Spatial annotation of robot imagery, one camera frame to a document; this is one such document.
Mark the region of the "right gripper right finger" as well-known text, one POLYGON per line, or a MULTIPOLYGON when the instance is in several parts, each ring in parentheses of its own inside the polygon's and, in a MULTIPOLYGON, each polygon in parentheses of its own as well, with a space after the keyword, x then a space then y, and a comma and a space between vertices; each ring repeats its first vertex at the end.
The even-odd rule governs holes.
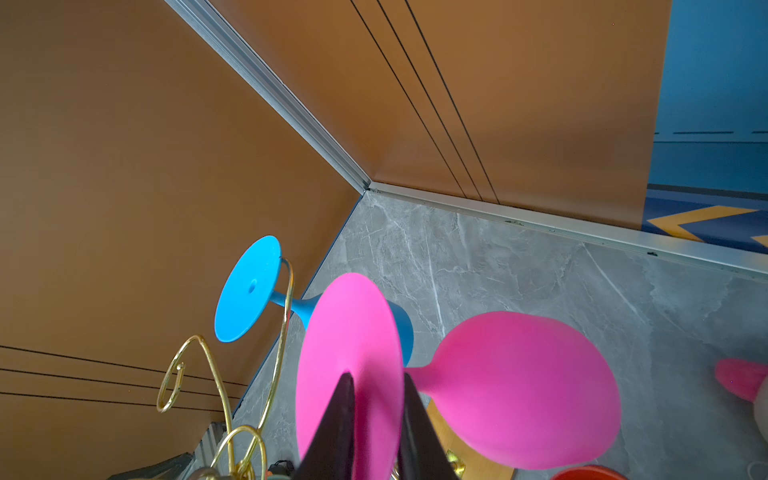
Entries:
POLYGON ((404 375, 404 410, 397 463, 400 479, 458 480, 409 374, 404 375))

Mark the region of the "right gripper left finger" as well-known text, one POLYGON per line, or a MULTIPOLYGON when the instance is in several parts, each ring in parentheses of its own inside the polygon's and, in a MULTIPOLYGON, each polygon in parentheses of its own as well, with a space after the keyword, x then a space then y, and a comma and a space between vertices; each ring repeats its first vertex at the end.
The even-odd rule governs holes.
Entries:
POLYGON ((340 376, 309 449, 293 480, 351 480, 354 464, 354 381, 340 376))

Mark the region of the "pink wine glass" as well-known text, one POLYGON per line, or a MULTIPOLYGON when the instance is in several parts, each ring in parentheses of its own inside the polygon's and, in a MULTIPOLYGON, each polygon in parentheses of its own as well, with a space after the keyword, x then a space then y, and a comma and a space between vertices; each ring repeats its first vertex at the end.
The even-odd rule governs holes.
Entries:
POLYGON ((409 367, 392 308, 357 273, 324 291, 305 334, 296 381, 302 457, 317 448, 343 376, 353 387, 355 479, 390 474, 408 383, 435 402, 466 444, 510 467, 546 470, 594 460, 620 430, 615 377, 578 330, 545 317, 484 313, 451 330, 427 365, 409 367))

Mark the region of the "red wine glass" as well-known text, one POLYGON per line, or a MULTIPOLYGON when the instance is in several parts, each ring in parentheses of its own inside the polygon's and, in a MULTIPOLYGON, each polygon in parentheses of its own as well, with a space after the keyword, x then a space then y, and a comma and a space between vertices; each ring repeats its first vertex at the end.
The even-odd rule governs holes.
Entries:
POLYGON ((551 480, 627 480, 621 473, 601 465, 584 465, 564 469, 551 480))

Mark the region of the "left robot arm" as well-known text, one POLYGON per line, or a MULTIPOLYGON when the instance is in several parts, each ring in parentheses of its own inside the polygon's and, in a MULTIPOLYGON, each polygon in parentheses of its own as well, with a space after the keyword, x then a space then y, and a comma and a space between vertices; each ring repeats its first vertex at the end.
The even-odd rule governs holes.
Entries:
POLYGON ((183 453, 154 465, 111 475, 108 480, 180 479, 193 460, 192 453, 183 453))

